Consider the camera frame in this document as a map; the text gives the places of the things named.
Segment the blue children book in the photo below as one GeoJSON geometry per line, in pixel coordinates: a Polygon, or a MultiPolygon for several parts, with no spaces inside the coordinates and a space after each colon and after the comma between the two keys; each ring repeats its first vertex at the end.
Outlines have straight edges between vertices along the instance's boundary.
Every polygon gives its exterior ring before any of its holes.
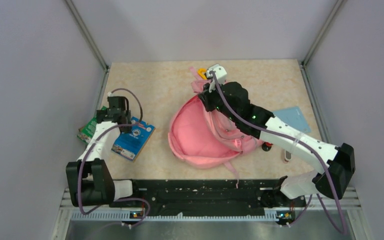
{"type": "Polygon", "coordinates": [[[121,133],[111,150],[126,160],[134,162],[154,130],[153,125],[142,120],[138,125],[131,127],[130,133],[121,133]]]}

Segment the green book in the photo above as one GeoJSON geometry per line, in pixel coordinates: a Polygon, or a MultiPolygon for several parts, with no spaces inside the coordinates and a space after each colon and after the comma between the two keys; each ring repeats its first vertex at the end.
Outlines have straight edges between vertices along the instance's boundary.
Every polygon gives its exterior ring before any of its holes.
{"type": "Polygon", "coordinates": [[[96,125],[97,125],[97,119],[96,119],[97,113],[95,113],[94,117],[83,127],[81,127],[78,130],[78,133],[76,137],[81,140],[82,142],[88,144],[90,140],[93,138],[93,135],[96,132],[96,125]]]}

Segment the pink student backpack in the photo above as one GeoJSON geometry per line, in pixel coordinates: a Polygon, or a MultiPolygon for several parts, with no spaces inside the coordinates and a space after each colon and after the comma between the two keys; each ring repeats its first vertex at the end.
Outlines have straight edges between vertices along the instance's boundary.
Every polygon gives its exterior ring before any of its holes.
{"type": "Polygon", "coordinates": [[[218,111],[207,112],[194,95],[170,121],[168,143],[180,160],[199,169],[224,165],[236,179],[237,170],[230,161],[246,155],[266,141],[246,135],[218,111]]]}

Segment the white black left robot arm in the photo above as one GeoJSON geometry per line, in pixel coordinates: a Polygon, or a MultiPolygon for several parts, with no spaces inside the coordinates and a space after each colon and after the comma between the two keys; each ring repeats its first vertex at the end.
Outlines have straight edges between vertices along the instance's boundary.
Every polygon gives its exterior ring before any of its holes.
{"type": "Polygon", "coordinates": [[[126,97],[109,96],[107,101],[109,107],[96,111],[95,131],[86,150],[65,168],[75,207],[106,205],[115,200],[116,187],[105,159],[120,134],[130,133],[133,125],[126,97]]]}

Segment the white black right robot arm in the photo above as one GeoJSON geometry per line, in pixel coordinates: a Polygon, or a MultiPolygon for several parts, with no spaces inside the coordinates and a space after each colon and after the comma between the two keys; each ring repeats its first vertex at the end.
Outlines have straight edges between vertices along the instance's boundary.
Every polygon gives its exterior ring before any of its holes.
{"type": "Polygon", "coordinates": [[[293,199],[310,194],[343,198],[356,170],[351,145],[336,146],[293,128],[273,112],[252,104],[248,91],[238,82],[220,85],[221,92],[209,87],[206,83],[198,93],[207,112],[222,114],[241,133],[279,146],[313,167],[311,172],[280,178],[279,187],[273,192],[277,205],[287,206],[293,199]]]}

